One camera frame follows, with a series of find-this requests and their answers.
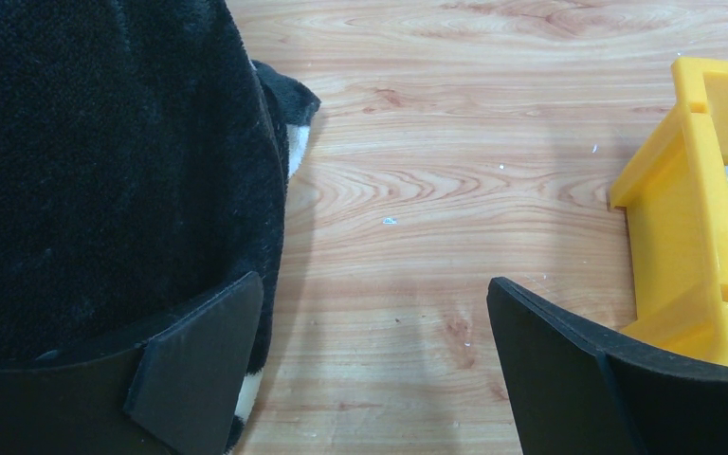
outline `wooden floor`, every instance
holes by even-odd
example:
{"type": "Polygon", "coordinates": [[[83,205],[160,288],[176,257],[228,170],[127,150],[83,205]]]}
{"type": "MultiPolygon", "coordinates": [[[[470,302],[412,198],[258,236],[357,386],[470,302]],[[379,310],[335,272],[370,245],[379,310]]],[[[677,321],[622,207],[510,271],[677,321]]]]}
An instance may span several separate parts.
{"type": "Polygon", "coordinates": [[[228,4],[249,54],[324,101],[239,452],[520,453],[489,280],[634,318],[608,187],[674,102],[674,59],[728,60],[728,2],[228,4]]]}

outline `black blanket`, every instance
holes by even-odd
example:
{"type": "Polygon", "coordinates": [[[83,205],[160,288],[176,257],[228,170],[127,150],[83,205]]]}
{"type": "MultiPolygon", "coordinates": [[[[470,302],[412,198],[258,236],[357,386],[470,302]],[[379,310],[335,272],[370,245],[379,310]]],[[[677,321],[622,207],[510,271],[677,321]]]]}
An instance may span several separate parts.
{"type": "Polygon", "coordinates": [[[220,0],[0,0],[0,365],[255,271],[263,367],[286,124],[319,100],[261,73],[220,0]]]}

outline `yellow container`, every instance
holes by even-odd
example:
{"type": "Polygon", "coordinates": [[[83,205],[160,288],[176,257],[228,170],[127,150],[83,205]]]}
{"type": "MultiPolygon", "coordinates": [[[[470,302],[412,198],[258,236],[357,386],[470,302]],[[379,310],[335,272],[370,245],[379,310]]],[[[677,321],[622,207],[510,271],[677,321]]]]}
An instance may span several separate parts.
{"type": "Polygon", "coordinates": [[[728,62],[680,58],[677,102],[610,189],[638,318],[623,333],[728,366],[728,62]]]}

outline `yellow plastic bin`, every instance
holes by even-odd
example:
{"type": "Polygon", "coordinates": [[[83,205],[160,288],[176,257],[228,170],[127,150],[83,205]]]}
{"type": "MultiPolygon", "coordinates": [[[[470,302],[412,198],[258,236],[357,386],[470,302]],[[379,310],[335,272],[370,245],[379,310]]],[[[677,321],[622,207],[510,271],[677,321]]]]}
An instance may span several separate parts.
{"type": "Polygon", "coordinates": [[[677,102],[610,189],[643,342],[728,366],[728,62],[680,58],[677,102]]]}

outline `wood grain pattern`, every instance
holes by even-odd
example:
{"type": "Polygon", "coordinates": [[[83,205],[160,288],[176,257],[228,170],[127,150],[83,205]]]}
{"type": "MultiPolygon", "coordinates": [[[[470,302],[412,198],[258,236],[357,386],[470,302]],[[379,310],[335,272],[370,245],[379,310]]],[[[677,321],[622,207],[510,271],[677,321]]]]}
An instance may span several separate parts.
{"type": "Polygon", "coordinates": [[[607,190],[674,59],[728,60],[728,2],[228,4],[250,55],[324,101],[240,453],[520,453],[487,284],[634,318],[607,190]]]}

